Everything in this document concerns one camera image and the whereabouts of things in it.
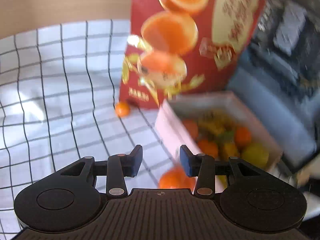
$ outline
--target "yellow fruit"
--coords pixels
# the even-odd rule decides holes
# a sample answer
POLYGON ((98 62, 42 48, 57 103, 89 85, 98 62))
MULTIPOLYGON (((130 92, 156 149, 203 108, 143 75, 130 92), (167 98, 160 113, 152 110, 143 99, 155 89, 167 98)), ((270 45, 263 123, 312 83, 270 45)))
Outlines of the yellow fruit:
POLYGON ((217 178, 220 180, 221 184, 224 188, 228 187, 227 176, 225 175, 217 175, 217 178))
POLYGON ((221 145, 220 157, 227 161, 229 157, 240 157, 238 149, 234 142, 225 142, 221 145))
POLYGON ((207 130, 215 136, 218 136, 226 131, 226 129, 220 123, 215 121, 204 121, 200 120, 198 122, 198 126, 202 129, 207 130))
POLYGON ((262 144, 251 143, 244 149, 241 158, 260 169, 264 169, 269 159, 269 152, 262 144))
POLYGON ((224 126, 227 130, 236 128, 236 121, 220 109, 213 109, 205 113, 201 119, 204 121, 214 121, 216 124, 224 126))

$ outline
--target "circular pad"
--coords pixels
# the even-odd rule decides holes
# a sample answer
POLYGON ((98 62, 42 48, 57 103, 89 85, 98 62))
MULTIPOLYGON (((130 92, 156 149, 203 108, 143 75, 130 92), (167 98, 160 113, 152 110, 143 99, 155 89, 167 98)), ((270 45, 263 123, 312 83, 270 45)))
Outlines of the circular pad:
POLYGON ((72 192, 65 189, 49 189, 42 192, 37 202, 40 207, 48 210, 59 210, 70 206, 75 197, 72 192))
POLYGON ((247 196, 248 202, 255 208, 273 210, 282 206, 283 196, 271 189, 256 189, 247 196))
POLYGON ((302 193, 269 176, 236 181, 220 196, 224 215, 237 225, 256 232, 273 233, 297 227, 306 212, 302 193))
POLYGON ((79 228, 101 208, 100 193, 77 176, 48 176, 22 190, 14 201, 22 224, 44 232, 79 228))

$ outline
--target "grid pattern cloth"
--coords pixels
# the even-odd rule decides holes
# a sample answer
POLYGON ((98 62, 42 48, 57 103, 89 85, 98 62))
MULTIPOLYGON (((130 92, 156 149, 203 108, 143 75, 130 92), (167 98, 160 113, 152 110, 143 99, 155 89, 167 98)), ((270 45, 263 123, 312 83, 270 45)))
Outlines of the grid pattern cloth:
MULTIPOLYGON (((84 156, 143 146, 132 188, 155 188, 172 167, 154 130, 157 111, 115 115, 128 20, 50 26, 0 40, 0 240, 21 227, 13 201, 25 187, 84 156)), ((106 177, 96 188, 106 190, 106 177)))

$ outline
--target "ribbed black surface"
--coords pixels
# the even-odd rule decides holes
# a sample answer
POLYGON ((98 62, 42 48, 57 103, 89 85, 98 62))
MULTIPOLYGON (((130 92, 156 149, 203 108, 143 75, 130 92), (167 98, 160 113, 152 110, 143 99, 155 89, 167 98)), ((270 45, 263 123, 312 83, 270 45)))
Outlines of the ribbed black surface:
POLYGON ((295 229, 266 235, 246 231, 226 220, 213 201, 193 197, 186 189, 135 189, 127 198, 109 201, 96 220, 76 231, 45 234, 26 229, 15 239, 306 240, 307 238, 295 229))

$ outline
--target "cardboard box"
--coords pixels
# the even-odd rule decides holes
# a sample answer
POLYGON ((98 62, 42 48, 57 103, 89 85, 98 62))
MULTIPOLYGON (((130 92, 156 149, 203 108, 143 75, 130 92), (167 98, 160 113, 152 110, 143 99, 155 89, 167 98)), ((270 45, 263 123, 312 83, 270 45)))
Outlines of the cardboard box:
MULTIPOLYGON (((266 170, 271 171, 281 158, 281 148, 254 114, 229 91, 183 95, 174 100, 163 102, 155 127, 173 158, 179 161, 179 148, 183 144, 187 145, 195 155, 201 152, 182 124, 181 119, 197 118, 215 108, 225 111, 246 126, 251 131, 253 140, 262 143, 269 150, 266 170)), ((223 189, 220 181, 216 179, 216 192, 221 192, 223 189)))

